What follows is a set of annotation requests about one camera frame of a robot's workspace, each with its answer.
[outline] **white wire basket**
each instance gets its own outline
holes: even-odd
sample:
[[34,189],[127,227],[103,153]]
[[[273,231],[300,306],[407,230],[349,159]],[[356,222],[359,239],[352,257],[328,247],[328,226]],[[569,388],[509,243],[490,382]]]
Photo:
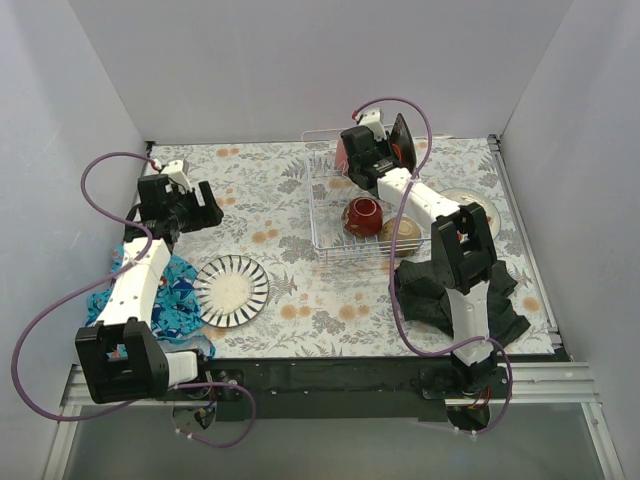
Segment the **white wire basket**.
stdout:
[[[335,168],[336,146],[342,130],[314,130],[302,136],[308,152],[307,179],[313,247],[318,260],[325,264],[388,258],[391,242],[381,241],[377,235],[359,238],[342,226],[342,213],[351,200],[358,197],[374,198]],[[378,199],[376,201],[382,207],[384,222],[396,217],[396,207]],[[419,254],[428,239],[429,232],[423,229],[419,239],[396,245],[396,255]]]

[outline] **blue patterned towel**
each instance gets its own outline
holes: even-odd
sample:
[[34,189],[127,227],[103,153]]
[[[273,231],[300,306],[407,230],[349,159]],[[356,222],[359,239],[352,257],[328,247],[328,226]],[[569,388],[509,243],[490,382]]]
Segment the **blue patterned towel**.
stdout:
[[[111,272],[115,272],[122,266],[124,250],[122,246],[116,247],[111,252],[113,266]],[[211,341],[202,333],[193,334],[204,326],[200,317],[200,304],[193,289],[193,281],[196,278],[196,269],[180,257],[171,256],[169,264],[162,274],[162,285],[158,287],[156,301],[151,313],[151,332],[161,341],[167,341],[173,345],[181,345],[192,342],[197,344],[206,356],[213,358],[215,348]],[[111,296],[113,285],[107,290],[94,293],[89,296],[87,306],[87,326],[92,325],[100,316],[104,306]],[[111,356],[126,357],[124,345],[118,345],[118,350]]]

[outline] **plate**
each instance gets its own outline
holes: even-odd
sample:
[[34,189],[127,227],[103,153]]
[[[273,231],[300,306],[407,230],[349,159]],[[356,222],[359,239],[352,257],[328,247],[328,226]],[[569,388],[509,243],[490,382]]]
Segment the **plate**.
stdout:
[[460,205],[469,205],[476,202],[487,214],[489,220],[489,229],[491,230],[491,236],[495,239],[500,232],[500,214],[498,209],[491,200],[482,195],[481,193],[474,192],[468,188],[450,188],[440,192],[440,195],[447,197],[449,200],[459,203]]
[[218,257],[198,272],[193,284],[202,320],[212,327],[247,323],[264,308],[269,279],[264,268],[249,257]]

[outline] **black cloth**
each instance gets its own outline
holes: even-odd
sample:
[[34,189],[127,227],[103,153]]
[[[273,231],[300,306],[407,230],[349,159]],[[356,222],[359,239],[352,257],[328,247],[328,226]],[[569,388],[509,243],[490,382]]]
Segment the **black cloth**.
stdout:
[[[431,260],[414,263],[403,260],[395,273],[396,298],[405,320],[425,322],[453,337],[451,306],[445,288],[434,280]],[[493,266],[487,311],[491,338],[506,346],[516,340],[531,326],[529,321],[513,310],[509,295],[518,282],[509,272],[504,261]]]

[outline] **floral pattern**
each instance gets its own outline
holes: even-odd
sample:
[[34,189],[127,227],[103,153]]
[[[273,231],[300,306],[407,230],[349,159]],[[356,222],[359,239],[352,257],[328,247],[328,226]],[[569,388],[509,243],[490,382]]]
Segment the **floral pattern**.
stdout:
[[[426,142],[418,140],[416,148],[424,155]],[[154,146],[152,156],[163,163],[187,160],[191,181],[208,180],[225,213],[219,227],[183,234],[174,253],[198,269],[218,256],[246,255],[269,275],[268,304],[260,315],[232,329],[205,326],[203,333],[223,358],[411,355],[391,314],[388,259],[324,265],[316,258],[306,178],[312,154],[302,142]],[[498,257],[519,282],[511,299],[532,324],[507,350],[551,353],[548,315],[486,140],[436,139],[421,177],[437,191],[469,188],[494,203],[502,225],[495,239]],[[316,185],[313,194],[329,198],[332,188],[342,187]],[[423,251],[429,253],[428,245]],[[426,324],[406,322],[404,329],[418,348],[451,345]]]

